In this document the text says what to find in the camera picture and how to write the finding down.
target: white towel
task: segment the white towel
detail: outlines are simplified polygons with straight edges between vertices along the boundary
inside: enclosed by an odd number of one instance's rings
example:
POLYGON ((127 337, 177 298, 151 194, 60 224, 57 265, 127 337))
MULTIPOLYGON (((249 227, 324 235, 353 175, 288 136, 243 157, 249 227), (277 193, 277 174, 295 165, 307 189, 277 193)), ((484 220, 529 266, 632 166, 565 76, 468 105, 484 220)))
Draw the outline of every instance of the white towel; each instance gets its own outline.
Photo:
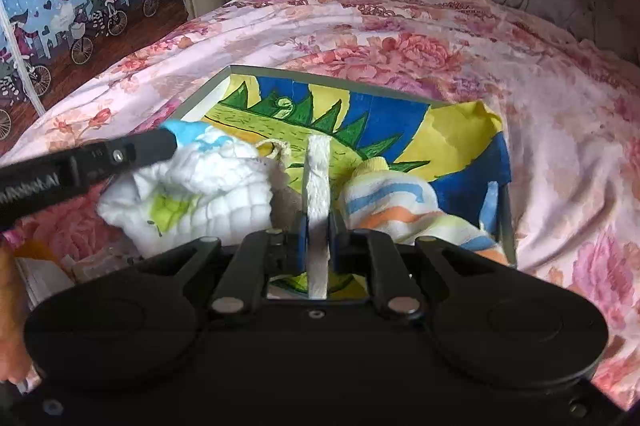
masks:
POLYGON ((276 160, 206 123, 164 126, 178 141, 174 157, 121 176, 100 198, 98 215, 122 228, 145 258, 201 236, 240 244, 271 227, 276 160))

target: pink floral blanket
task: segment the pink floral blanket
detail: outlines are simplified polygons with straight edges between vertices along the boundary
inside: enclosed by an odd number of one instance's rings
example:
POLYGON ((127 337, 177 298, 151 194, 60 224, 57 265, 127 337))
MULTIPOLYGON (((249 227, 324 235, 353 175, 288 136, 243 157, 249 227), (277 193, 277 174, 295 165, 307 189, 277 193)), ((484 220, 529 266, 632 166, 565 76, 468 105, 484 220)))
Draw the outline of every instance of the pink floral blanket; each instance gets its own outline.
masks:
MULTIPOLYGON (((325 74, 500 114, 520 269, 593 301, 594 382, 640 395, 640 69, 489 0, 235 0, 124 58, 49 110, 0 164, 149 128, 228 64, 325 74)), ((118 235, 87 197, 26 218, 82 258, 118 235)))

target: green triangle pattern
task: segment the green triangle pattern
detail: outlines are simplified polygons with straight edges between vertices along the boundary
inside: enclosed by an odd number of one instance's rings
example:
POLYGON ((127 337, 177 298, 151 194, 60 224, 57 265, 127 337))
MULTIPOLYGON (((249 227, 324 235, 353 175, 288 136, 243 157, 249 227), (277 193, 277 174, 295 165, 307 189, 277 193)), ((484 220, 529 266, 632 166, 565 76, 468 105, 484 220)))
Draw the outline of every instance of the green triangle pattern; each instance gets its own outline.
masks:
POLYGON ((284 120, 291 124, 300 124, 302 126, 309 126, 314 116, 314 96, 311 92, 305 99, 300 101, 293 112, 289 114, 284 120))
POLYGON ((246 83, 242 82, 242 85, 238 86, 235 91, 220 101, 220 104, 230 106, 231 108, 237 108, 239 110, 246 110, 248 98, 249 91, 246 88, 246 83))
POLYGON ((320 132, 331 135, 334 132, 335 122, 338 120, 338 114, 342 107, 342 100, 338 99, 334 106, 329 108, 322 116, 318 117, 313 124, 313 128, 320 132))
POLYGON ((415 170, 420 166, 425 166, 431 161, 413 161, 413 162, 394 162, 389 165, 389 169, 393 171, 401 171, 403 173, 409 173, 411 170, 415 170))
POLYGON ((266 98, 262 98, 260 101, 255 103, 254 106, 251 107, 251 111, 254 114, 271 117, 279 110, 276 101, 278 101, 278 93, 275 90, 272 90, 266 98))
POLYGON ((334 133, 334 137, 350 148, 356 149, 356 145, 367 124, 367 117, 369 117, 368 113, 362 114, 358 119, 334 133))
POLYGON ((378 157, 380 154, 384 153, 385 150, 387 150, 390 146, 392 146, 398 139, 400 139, 401 135, 401 133, 398 133, 386 138, 385 140, 375 142, 373 144, 370 144, 369 146, 365 146, 364 148, 360 148, 357 151, 362 157, 366 159, 378 157))

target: human hand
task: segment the human hand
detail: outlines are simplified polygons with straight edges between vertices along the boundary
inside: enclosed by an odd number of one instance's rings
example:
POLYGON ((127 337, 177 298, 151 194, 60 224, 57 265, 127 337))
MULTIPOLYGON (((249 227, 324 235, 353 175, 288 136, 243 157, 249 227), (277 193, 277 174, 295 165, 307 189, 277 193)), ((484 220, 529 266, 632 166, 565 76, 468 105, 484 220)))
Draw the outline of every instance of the human hand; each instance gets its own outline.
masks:
POLYGON ((22 326, 27 316, 26 293, 15 268, 14 255, 0 246, 0 381, 18 384, 30 368, 22 326))

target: metal bolt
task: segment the metal bolt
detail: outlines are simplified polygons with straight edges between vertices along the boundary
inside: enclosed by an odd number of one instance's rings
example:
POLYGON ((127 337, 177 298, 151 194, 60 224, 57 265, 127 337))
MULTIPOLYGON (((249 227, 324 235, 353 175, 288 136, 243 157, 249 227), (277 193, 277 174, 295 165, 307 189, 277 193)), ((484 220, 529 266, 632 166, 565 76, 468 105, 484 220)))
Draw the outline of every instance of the metal bolt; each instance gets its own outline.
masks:
POLYGON ((324 311, 321 311, 320 309, 309 311, 309 317, 313 320, 321 320, 324 318, 324 311))
POLYGON ((387 306, 398 314, 413 314, 420 308, 420 302, 409 296, 396 296, 389 300, 387 306))
POLYGON ((589 410, 580 401, 573 401, 569 405, 569 413, 577 419, 584 419, 585 417, 587 417, 589 410))
POLYGON ((232 296, 225 296, 215 300, 211 308, 220 314, 235 314, 244 308, 244 302, 232 296))
POLYGON ((62 412, 65 411, 65 409, 62 408, 60 401, 56 399, 45 399, 42 402, 42 409, 44 410, 44 413, 55 416, 62 415, 62 412))

